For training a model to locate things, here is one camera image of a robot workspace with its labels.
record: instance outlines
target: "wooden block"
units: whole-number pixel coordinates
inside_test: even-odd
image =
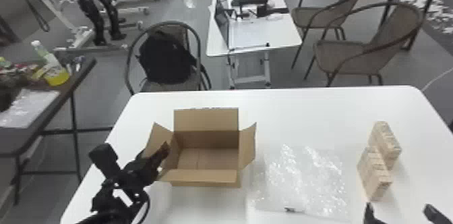
[[[368,199],[379,200],[392,184],[386,163],[375,146],[366,147],[357,163],[363,188]]]
[[[378,149],[388,170],[393,168],[395,160],[402,152],[399,142],[385,121],[377,121],[374,124],[368,144]]]

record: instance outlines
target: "black backpack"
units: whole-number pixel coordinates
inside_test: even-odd
[[[159,30],[149,34],[139,51],[138,61],[151,82],[183,83],[197,66],[195,57],[175,37]],[[211,89],[211,81],[203,65],[201,71]]]

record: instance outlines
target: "white desk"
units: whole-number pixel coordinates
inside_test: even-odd
[[[392,171],[394,183],[377,217],[389,224],[428,223],[422,214],[431,203],[453,219],[453,135],[427,99],[409,86],[310,88],[210,92],[143,93],[134,95],[107,138],[123,166],[148,140],[153,124],[173,128],[173,110],[192,107],[238,107],[239,127],[258,123],[260,148],[291,142],[334,149],[344,157],[349,183],[351,223],[362,224],[365,196],[356,164],[373,123],[387,121],[403,152]],[[247,203],[247,173],[241,189],[178,188],[156,182],[149,192],[155,201],[147,224],[324,224],[302,214],[257,211]],[[91,166],[61,218],[77,223],[90,214],[91,198],[103,176]]]
[[[286,8],[286,3],[284,0],[274,0],[275,8]],[[302,43],[301,37],[297,32],[296,26],[294,25],[291,14],[286,13],[282,14],[282,18],[279,20],[266,20],[266,19],[254,19],[252,29],[248,28],[250,22],[234,22],[231,24],[231,28],[244,28],[246,33],[242,35],[235,36],[235,38],[252,38],[254,40],[261,40],[263,44],[269,43],[269,47],[254,47],[250,49],[237,49],[236,51],[230,52],[228,50],[227,44],[225,43],[220,30],[214,19],[214,8],[216,5],[216,0],[212,0],[210,6],[211,16],[209,19],[209,29],[208,29],[208,42],[206,44],[206,54],[209,57],[227,57],[227,70],[229,73],[230,87],[234,88],[236,83],[245,83],[245,82],[255,82],[255,81],[265,81],[266,86],[270,87],[270,69],[269,69],[269,51],[273,49],[282,49],[287,47],[299,46]],[[264,75],[263,76],[254,76],[248,78],[238,78],[237,70],[238,61],[236,56],[231,55],[244,55],[250,54],[256,51],[264,53]]]

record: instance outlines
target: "open cardboard box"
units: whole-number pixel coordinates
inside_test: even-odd
[[[240,174],[255,159],[255,129],[239,131],[238,109],[184,109],[174,113],[174,132],[154,123],[142,154],[165,142],[170,153],[159,181],[173,186],[241,187]]]

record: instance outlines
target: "plastic bag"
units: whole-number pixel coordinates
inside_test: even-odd
[[[22,89],[11,107],[0,113],[0,127],[28,127],[58,95],[58,91]]]
[[[284,144],[262,154],[251,187],[257,209],[349,221],[343,163],[333,152]]]

